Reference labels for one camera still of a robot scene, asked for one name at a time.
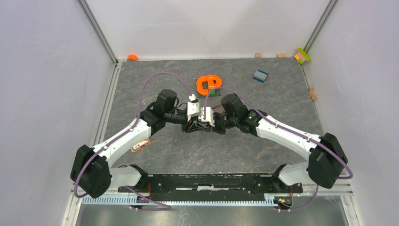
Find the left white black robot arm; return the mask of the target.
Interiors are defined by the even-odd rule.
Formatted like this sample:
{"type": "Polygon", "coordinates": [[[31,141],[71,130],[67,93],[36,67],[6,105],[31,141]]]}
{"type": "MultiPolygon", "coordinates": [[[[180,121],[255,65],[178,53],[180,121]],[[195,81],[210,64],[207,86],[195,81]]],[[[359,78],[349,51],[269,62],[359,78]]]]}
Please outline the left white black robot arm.
{"type": "Polygon", "coordinates": [[[202,107],[194,94],[184,109],[179,109],[177,94],[162,90],[156,101],[140,112],[128,126],[111,138],[93,146],[81,146],[75,156],[71,171],[74,194],[78,198],[89,195],[98,198],[109,189],[130,186],[144,191],[148,179],[138,167],[113,168],[113,164],[137,143],[153,136],[167,123],[180,124],[184,132],[207,130],[214,126],[213,110],[202,107]]]}

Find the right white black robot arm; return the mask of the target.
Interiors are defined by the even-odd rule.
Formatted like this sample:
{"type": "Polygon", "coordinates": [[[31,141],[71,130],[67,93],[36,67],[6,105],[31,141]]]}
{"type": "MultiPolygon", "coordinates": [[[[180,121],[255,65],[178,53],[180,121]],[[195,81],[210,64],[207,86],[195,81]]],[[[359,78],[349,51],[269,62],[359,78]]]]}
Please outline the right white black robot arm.
{"type": "Polygon", "coordinates": [[[323,136],[311,134],[279,122],[268,114],[251,107],[247,108],[237,94],[228,94],[221,100],[225,112],[215,113],[211,107],[200,109],[201,121],[214,131],[222,133],[226,129],[239,128],[243,133],[276,142],[300,155],[304,161],[296,164],[283,164],[272,178],[272,187],[284,192],[297,183],[315,183],[330,189],[348,168],[348,159],[336,136],[326,133],[323,136]]]}

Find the red key with cord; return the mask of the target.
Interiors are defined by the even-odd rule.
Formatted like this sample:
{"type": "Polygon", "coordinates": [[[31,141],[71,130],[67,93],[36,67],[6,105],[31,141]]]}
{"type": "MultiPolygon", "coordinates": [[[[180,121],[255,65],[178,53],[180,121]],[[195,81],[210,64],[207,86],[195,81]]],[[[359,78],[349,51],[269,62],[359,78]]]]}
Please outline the red key with cord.
{"type": "Polygon", "coordinates": [[[225,109],[222,104],[212,107],[212,110],[217,113],[225,113],[225,109]]]}

